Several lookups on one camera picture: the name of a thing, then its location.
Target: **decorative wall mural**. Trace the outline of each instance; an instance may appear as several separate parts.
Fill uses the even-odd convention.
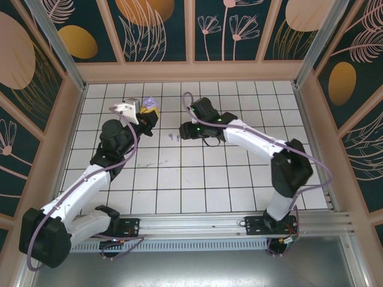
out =
[[[383,1],[363,3],[318,76],[338,128],[383,84]]]
[[[324,45],[323,49],[322,49],[322,52],[320,53],[320,55],[318,56],[318,59],[317,61],[315,61],[314,63],[314,69],[316,70],[318,65],[320,64],[320,62],[322,61],[322,58],[324,56],[324,54],[327,52],[327,48],[329,47],[330,43],[334,40],[336,34],[338,33],[339,31],[339,28],[342,26],[344,20],[346,19],[349,11],[351,10],[352,6],[355,4],[355,0],[349,0],[348,2],[348,5],[347,5],[347,8],[345,10],[345,12],[343,13],[343,16],[341,17],[341,19],[338,21],[334,31],[332,32],[331,36],[329,37],[329,39],[327,40],[326,44]]]
[[[14,216],[39,140],[0,108],[0,214]]]
[[[127,62],[186,61],[184,1],[108,0]]]
[[[369,212],[382,209],[383,101],[342,140]]]
[[[62,78],[11,2],[0,8],[0,92],[41,130]]]
[[[0,255],[2,247],[4,246],[5,239],[7,238],[8,230],[0,228]]]
[[[333,0],[283,0],[264,60],[302,60]]]
[[[96,1],[41,0],[41,3],[76,63],[116,62]]]
[[[196,0],[195,60],[255,60],[270,1]]]

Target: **small purple object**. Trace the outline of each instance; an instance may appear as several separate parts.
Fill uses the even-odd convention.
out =
[[[159,108],[159,104],[152,97],[147,97],[144,99],[142,105],[145,106],[146,109],[154,109],[156,107]]]

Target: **yellow oval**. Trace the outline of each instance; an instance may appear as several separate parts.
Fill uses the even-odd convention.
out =
[[[351,97],[356,82],[357,73],[351,64],[347,62],[336,64],[330,74],[330,100],[337,106],[344,105]]]
[[[97,54],[96,40],[85,29],[75,25],[68,25],[61,28],[59,34],[72,56],[89,59]]]
[[[153,10],[160,14],[162,22],[167,21],[174,11],[174,0],[115,0],[117,7],[122,15],[130,22],[138,26],[155,26],[155,22],[150,21],[150,10],[146,2]]]

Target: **black grid line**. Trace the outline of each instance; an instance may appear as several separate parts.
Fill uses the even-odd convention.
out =
[[[199,94],[201,94],[201,83],[200,82],[198,82],[198,87],[199,87]],[[202,162],[203,162],[203,186],[205,187],[204,188],[204,192],[205,192],[205,212],[207,212],[208,211],[208,201],[207,201],[207,197],[206,197],[205,149],[203,147],[203,144],[202,144]]]
[[[182,97],[182,84],[180,83],[180,95]],[[182,98],[180,100],[180,124],[182,124]],[[180,135],[180,213],[182,213],[182,140]]]
[[[276,97],[276,101],[278,102],[279,110],[281,111],[281,105],[279,104],[278,97]],[[284,130],[285,130],[285,133],[286,133],[287,141],[289,141],[289,139],[288,139],[288,135],[287,135],[287,130],[286,130],[285,121],[284,121],[284,119],[283,119],[283,115],[282,115],[282,111],[281,111],[281,118],[282,118],[282,122],[283,122]],[[301,194],[301,198],[302,198],[302,201],[303,201],[303,206],[305,207],[305,209],[307,209],[307,208],[306,208],[305,199],[303,198],[303,194]]]
[[[142,85],[142,96],[144,96],[144,85]],[[136,166],[137,165],[137,158],[138,158],[137,152],[136,152],[136,154],[134,156],[135,156],[134,166]],[[132,214],[132,208],[133,208],[133,196],[134,196],[134,182],[135,182],[135,178],[136,178],[136,169],[134,169],[134,171],[133,171],[133,185],[132,185],[132,199],[130,200],[130,214]]]
[[[163,90],[163,83],[161,83],[161,97],[162,97],[162,90]],[[162,102],[163,100],[161,99],[161,104],[160,104],[160,111],[162,110]],[[159,118],[159,127],[160,127],[160,132],[159,132],[159,135],[158,135],[158,158],[157,158],[157,162],[159,163],[160,162],[160,146],[161,146],[161,120],[162,120],[162,117],[160,116]],[[156,189],[156,209],[155,209],[155,213],[157,214],[157,199],[158,199],[158,176],[159,176],[159,168],[157,168],[157,189]]]
[[[197,82],[198,83],[198,85],[199,85],[199,94],[201,94],[201,82],[199,81],[199,82]],[[214,97],[218,97],[218,98],[215,98],[216,100],[218,100],[217,101],[217,104],[219,104],[219,107],[218,107],[218,109],[219,109],[219,111],[220,112],[224,112],[224,111],[222,111],[222,100],[224,100],[224,99],[222,99],[222,96],[227,96],[227,97],[230,97],[231,95],[226,95],[226,92],[224,92],[224,91],[221,91],[220,90],[220,86],[219,86],[219,82],[218,81],[212,81],[212,83],[213,83],[213,85],[217,85],[217,88],[218,88],[218,94],[217,95],[208,95],[208,96],[206,96],[206,97],[211,97],[211,98],[214,98]],[[243,117],[243,113],[242,113],[242,111],[243,111],[243,106],[241,106],[241,96],[249,96],[249,97],[254,97],[254,95],[252,95],[252,94],[246,94],[246,95],[241,95],[241,94],[239,94],[239,87],[238,87],[238,82],[236,81],[235,82],[236,83],[236,88],[237,88],[237,97],[238,97],[238,102],[239,102],[239,109],[237,109],[237,107],[235,107],[235,109],[232,109],[232,110],[230,110],[230,112],[237,112],[237,115],[239,116],[239,117]],[[103,109],[105,109],[105,99],[106,99],[106,92],[107,92],[107,88],[108,88],[108,85],[105,85],[106,87],[105,87],[105,90],[104,90],[104,98],[101,98],[101,97],[98,97],[98,98],[94,98],[94,99],[99,99],[100,101],[98,102],[98,105],[100,105],[101,104],[101,100],[102,100],[102,105],[101,105],[101,110],[100,110],[100,112],[98,112],[98,113],[90,113],[90,114],[95,114],[95,115],[98,115],[99,116],[99,123],[98,123],[98,128],[97,128],[97,130],[95,130],[95,129],[89,129],[89,130],[81,130],[81,132],[96,132],[96,139],[95,139],[95,144],[96,144],[96,142],[97,142],[97,139],[98,139],[98,137],[97,137],[97,135],[98,135],[98,133],[97,132],[100,132],[101,131],[101,127],[100,127],[100,123],[101,123],[101,117],[102,117],[102,114],[107,114],[107,112],[103,112]],[[255,83],[254,83],[254,86],[255,86],[255,89],[256,89],[256,95],[258,95],[258,91],[257,91],[257,86],[255,85]],[[142,90],[140,90],[139,89],[139,91],[141,92],[141,97],[139,97],[139,96],[135,96],[135,97],[137,97],[137,98],[140,98],[141,99],[141,101],[143,100],[143,98],[144,98],[144,90],[145,90],[145,84],[143,84],[142,85]],[[124,100],[125,98],[127,98],[127,97],[129,97],[129,95],[127,94],[127,95],[125,95],[126,94],[126,89],[127,89],[127,86],[126,86],[126,84],[125,84],[125,86],[124,86],[124,89],[123,89],[123,97],[122,97],[122,99]],[[163,89],[164,89],[164,86],[163,86],[163,83],[161,83],[161,89],[159,89],[158,88],[158,92],[160,92],[160,94],[157,96],[154,96],[155,98],[158,98],[159,100],[160,100],[160,110],[162,110],[162,108],[163,108],[163,105],[162,105],[162,102],[163,102],[163,98],[164,97],[170,97],[170,98],[175,98],[175,97],[177,97],[177,96],[167,96],[167,95],[164,95],[163,94]],[[180,83],[180,92],[182,93],[182,83]],[[279,98],[278,98],[278,95],[276,96],[276,98],[277,98],[277,101],[278,101],[278,106],[279,106],[279,109],[262,109],[262,107],[260,106],[260,100],[259,100],[259,98],[258,98],[258,96],[257,96],[257,101],[258,101],[258,104],[259,104],[259,108],[258,109],[252,109],[252,110],[246,110],[247,112],[251,112],[251,111],[259,111],[260,112],[260,114],[261,114],[261,118],[262,118],[262,128],[266,131],[266,127],[265,127],[265,122],[264,122],[264,119],[263,119],[263,114],[262,114],[262,111],[279,111],[279,113],[281,114],[281,117],[282,117],[282,124],[279,124],[279,125],[275,125],[275,126],[272,126],[272,127],[283,127],[284,128],[284,130],[285,130],[285,134],[286,134],[286,137],[287,137],[287,128],[286,128],[286,125],[285,125],[285,121],[284,121],[284,119],[283,119],[283,116],[282,116],[282,109],[281,109],[281,104],[280,104],[280,102],[279,102]],[[109,102],[112,102],[113,101],[113,99],[115,99],[115,100],[117,100],[117,102],[119,102],[119,101],[121,101],[121,97],[108,97],[108,99],[111,99],[111,100],[108,100]],[[65,182],[65,180],[66,180],[66,178],[67,178],[67,173],[68,173],[68,171],[69,170],[83,170],[83,169],[69,169],[68,167],[68,164],[69,164],[69,162],[70,162],[70,160],[71,160],[71,158],[72,158],[72,156],[73,156],[73,153],[72,153],[72,151],[73,150],[89,150],[89,149],[92,149],[92,156],[94,155],[94,153],[95,153],[95,150],[96,150],[96,148],[97,148],[97,146],[95,146],[95,144],[93,145],[93,147],[91,147],[91,148],[74,148],[74,142],[75,142],[75,138],[76,138],[76,136],[77,136],[77,132],[80,132],[79,130],[78,130],[78,128],[79,128],[79,124],[80,124],[80,121],[81,121],[81,117],[83,116],[83,115],[90,115],[90,114],[88,114],[88,113],[86,113],[86,114],[84,114],[83,113],[83,109],[84,109],[84,104],[85,104],[85,101],[83,102],[83,106],[82,106],[82,110],[81,110],[81,116],[80,116],[80,119],[79,119],[79,121],[78,121],[78,123],[77,123],[77,128],[76,128],[76,133],[75,133],[75,136],[74,136],[74,140],[73,140],[73,142],[72,142],[72,148],[71,148],[71,150],[70,150],[70,153],[69,153],[69,160],[68,160],[68,162],[67,162],[67,166],[66,166],[66,169],[65,169],[65,173],[64,173],[64,175],[63,175],[63,180],[62,180],[62,184],[61,184],[61,189],[63,188],[63,186],[64,186],[64,182]],[[283,111],[292,111],[292,110],[294,110],[294,111],[296,111],[297,109],[296,108],[294,108],[294,109],[283,109]],[[182,112],[183,112],[183,106],[182,106],[182,102],[180,101],[180,110],[179,111],[176,111],[175,110],[175,107],[174,107],[174,109],[169,109],[168,111],[166,111],[166,112],[162,112],[161,111],[161,113],[162,114],[166,114],[166,113],[168,113],[168,114],[170,114],[170,113],[174,113],[174,112],[178,112],[178,113],[180,113],[180,123],[182,124],[182,119],[183,119],[183,114],[182,114]],[[298,126],[288,126],[288,127],[302,127],[303,125],[298,125]],[[157,148],[158,150],[159,150],[159,152],[158,152],[158,158],[157,158],[157,162],[159,163],[159,157],[160,157],[160,149],[161,148],[174,148],[174,146],[172,146],[172,144],[170,143],[167,143],[167,141],[163,144],[163,146],[161,146],[161,143],[160,143],[160,140],[161,140],[161,131],[162,130],[166,130],[166,128],[162,128],[161,127],[161,117],[160,117],[160,119],[159,119],[159,123],[158,123],[158,126],[157,127],[159,127],[159,128],[155,128],[156,130],[159,130],[159,135],[158,135],[158,145],[156,144],[156,146],[143,146],[143,147],[139,147],[140,149],[145,149],[145,148]],[[213,166],[209,166],[209,167],[226,167],[226,174],[227,174],[227,187],[217,187],[217,188],[209,188],[209,189],[222,189],[222,188],[224,188],[224,189],[226,189],[226,188],[228,188],[228,190],[229,190],[229,201],[230,201],[230,211],[232,211],[232,199],[231,199],[231,187],[230,187],[230,181],[229,181],[229,169],[228,169],[228,167],[229,166],[249,166],[249,170],[250,170],[250,179],[251,179],[251,182],[249,182],[248,184],[250,184],[251,183],[251,187],[235,187],[236,189],[237,188],[253,188],[253,196],[254,196],[254,204],[255,204],[255,206],[256,206],[256,208],[257,208],[257,205],[256,205],[256,197],[255,197],[255,194],[254,194],[254,188],[262,188],[262,187],[255,187],[254,186],[254,182],[253,182],[253,177],[252,177],[252,174],[251,174],[251,166],[268,166],[268,164],[250,164],[250,155],[249,155],[249,152],[247,152],[247,163],[246,164],[228,164],[228,162],[227,162],[227,149],[226,149],[226,147],[227,146],[229,146],[229,145],[227,145],[226,143],[224,144],[224,145],[220,145],[220,146],[223,146],[224,147],[224,152],[225,152],[225,163],[226,163],[226,165],[224,164],[224,163],[222,163],[222,164],[217,164],[217,165],[213,165]],[[158,199],[158,191],[159,190],[179,190],[180,191],[180,213],[182,213],[182,190],[204,190],[204,192],[205,192],[205,212],[207,212],[207,197],[206,197],[206,174],[205,174],[205,172],[206,172],[206,170],[205,170],[205,168],[206,168],[206,166],[205,166],[205,160],[206,160],[206,155],[205,155],[205,147],[206,147],[206,145],[204,144],[204,143],[197,143],[196,145],[194,145],[194,144],[191,144],[191,145],[189,145],[189,144],[187,144],[187,145],[185,145],[185,143],[183,143],[182,142],[182,140],[180,139],[180,143],[179,143],[179,146],[178,146],[178,144],[177,144],[177,147],[180,147],[180,165],[179,166],[173,166],[173,164],[171,164],[171,166],[166,166],[166,167],[160,167],[160,166],[158,166],[157,168],[156,168],[156,170],[157,170],[157,179],[156,179],[156,198],[155,198],[155,201],[156,201],[156,207],[155,207],[155,212],[157,213],[157,208],[158,208],[158,202],[157,202],[157,199]],[[182,150],[185,148],[185,147],[195,147],[195,148],[202,148],[202,162],[203,162],[203,165],[202,166],[193,166],[193,167],[200,167],[200,168],[202,168],[203,169],[203,186],[204,186],[204,188],[195,188],[195,187],[193,187],[193,188],[183,188],[183,185],[182,185],[182,171],[183,171],[183,167],[182,167]],[[143,190],[140,190],[140,189],[135,189],[134,188],[134,183],[135,183],[135,177],[136,177],[136,169],[144,169],[145,167],[136,167],[136,164],[137,164],[137,156],[136,156],[136,158],[134,159],[135,160],[135,164],[134,164],[134,166],[133,167],[124,167],[124,169],[135,169],[134,170],[134,172],[133,172],[133,188],[132,188],[132,199],[131,199],[131,205],[130,205],[130,213],[132,213],[132,208],[133,208],[133,197],[134,197],[134,193],[135,193],[135,191],[143,191],[143,190],[145,190],[145,189],[143,189]],[[166,189],[160,189],[160,188],[158,188],[158,183],[159,183],[159,169],[160,168],[180,168],[180,188],[166,188]],[[108,190],[105,190],[105,191],[107,191],[108,192],[108,195],[107,195],[107,204],[109,203],[109,195],[110,195],[110,186],[108,187]],[[304,205],[304,208],[306,209],[306,204],[305,204],[305,201],[304,201],[304,198],[303,198],[303,196],[302,196],[302,200],[303,200],[303,205]]]
[[[237,86],[237,92],[238,92],[238,100],[239,100],[239,109],[241,110],[241,116],[242,116],[242,106],[241,106],[241,100],[239,98],[239,90],[238,90],[238,82],[235,82],[236,86]],[[249,164],[249,172],[250,172],[250,180],[251,180],[251,185],[254,186],[254,182],[253,182],[253,175],[251,174],[251,166],[250,166],[250,156],[249,156],[249,151],[246,151],[246,155],[247,155],[247,162]],[[253,198],[254,198],[254,207],[255,209],[257,210],[257,203],[256,203],[256,195],[254,193],[254,189],[252,189],[253,191]]]
[[[220,85],[218,85],[218,93],[220,94]],[[222,109],[221,96],[220,96],[220,107]],[[232,208],[232,196],[230,195],[229,168],[227,166],[226,144],[223,145],[223,146],[224,146],[224,150],[225,150],[226,175],[227,175],[227,187],[229,189],[230,212],[233,212],[233,208]]]

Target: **white tiled floor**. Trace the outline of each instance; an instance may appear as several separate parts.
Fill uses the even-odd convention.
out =
[[[68,188],[89,164],[105,121],[118,118],[108,108],[124,98],[155,97],[161,118],[153,137],[142,136],[138,154],[81,214],[106,204],[121,214],[239,212],[264,210],[273,188],[270,167],[258,156],[228,143],[207,146],[179,140],[178,128],[189,121],[181,112],[181,92],[208,97],[221,112],[230,111],[250,126],[283,140],[296,138],[311,154],[297,103],[286,81],[97,84],[88,88],[71,155],[62,181]],[[208,139],[210,145],[218,144]],[[309,185],[319,183],[318,173]],[[327,209],[322,190],[304,193],[299,209]]]

